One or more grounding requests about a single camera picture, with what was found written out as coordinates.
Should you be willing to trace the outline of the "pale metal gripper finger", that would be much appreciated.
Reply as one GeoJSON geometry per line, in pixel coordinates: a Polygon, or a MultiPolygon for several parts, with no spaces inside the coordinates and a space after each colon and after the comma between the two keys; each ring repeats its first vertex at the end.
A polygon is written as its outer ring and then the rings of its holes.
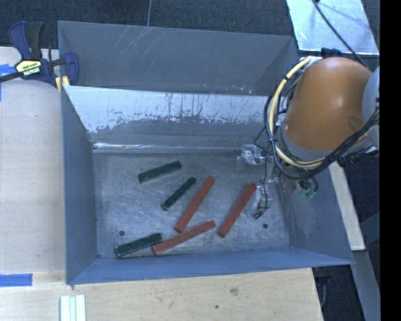
{"type": "Polygon", "coordinates": [[[260,179],[255,193],[255,203],[258,211],[266,211],[269,208],[269,185],[267,179],[260,179]]]}
{"type": "Polygon", "coordinates": [[[254,144],[244,144],[237,157],[237,169],[243,170],[247,166],[259,167],[264,165],[265,161],[266,157],[258,146],[254,144]]]}

